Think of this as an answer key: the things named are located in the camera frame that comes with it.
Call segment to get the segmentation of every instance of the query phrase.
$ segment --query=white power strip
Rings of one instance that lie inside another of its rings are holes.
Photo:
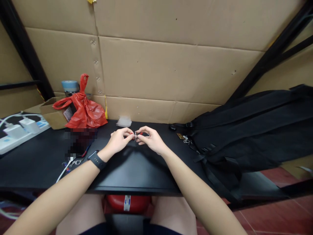
[[[15,147],[21,145],[22,143],[26,142],[27,140],[30,140],[31,138],[35,137],[36,135],[44,132],[45,130],[50,128],[50,125],[48,122],[38,121],[37,125],[40,129],[40,132],[37,134],[27,133],[27,135],[19,138],[19,139],[13,139],[10,136],[5,136],[0,139],[0,155],[5,154],[6,152],[9,152],[10,150],[14,149]]]

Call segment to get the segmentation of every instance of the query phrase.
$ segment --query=black table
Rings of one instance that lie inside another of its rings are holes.
[[[133,122],[130,128],[136,131],[145,125],[157,130],[165,144],[214,189],[201,163],[193,162],[192,156],[195,152],[188,144],[183,143],[175,132],[169,130],[168,124]],[[110,134],[119,128],[113,120],[98,128],[97,139],[86,156],[105,147]],[[0,159],[0,191],[44,191],[52,186],[64,169],[62,163],[71,145],[68,136],[64,129],[48,129],[7,153]],[[73,184],[79,184],[79,181],[78,178]],[[240,187],[243,197],[248,200],[286,198],[286,195],[260,172],[244,173]],[[105,170],[99,173],[87,192],[181,196],[162,157],[146,145],[139,146],[134,140],[110,159]]]

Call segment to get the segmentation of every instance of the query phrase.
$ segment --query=hand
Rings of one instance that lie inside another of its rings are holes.
[[[111,138],[104,147],[103,150],[99,151],[98,156],[105,162],[107,162],[114,154],[121,151],[129,141],[134,138],[134,133],[131,129],[125,127],[118,129],[111,133]]]
[[[161,139],[161,137],[159,136],[156,130],[150,127],[144,126],[140,128],[138,131],[136,131],[136,133],[141,133],[141,132],[145,132],[149,134],[149,136],[145,137],[139,134],[138,139],[136,140],[136,142],[138,142],[139,145],[147,144],[149,148],[151,148],[154,152],[156,152],[157,154],[161,156],[170,150],[166,146],[166,144],[164,144],[163,140]]]

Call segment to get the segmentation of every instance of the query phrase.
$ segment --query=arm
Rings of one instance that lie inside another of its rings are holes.
[[[108,144],[98,152],[98,156],[107,162],[133,137],[134,134],[129,128],[113,132]],[[70,172],[38,197],[12,224],[5,235],[49,234],[71,211],[99,172],[100,170],[91,161]]]
[[[149,134],[149,137],[138,135],[137,142],[147,144],[164,158],[192,211],[210,234],[246,234],[224,201],[165,145],[155,130],[142,127],[136,132]]]

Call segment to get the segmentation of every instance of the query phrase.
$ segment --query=watch strap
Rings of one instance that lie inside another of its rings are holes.
[[[92,161],[93,164],[96,165],[100,170],[103,170],[106,166],[106,162],[102,161],[101,158],[98,156],[99,150],[94,151],[89,157],[88,160]]]

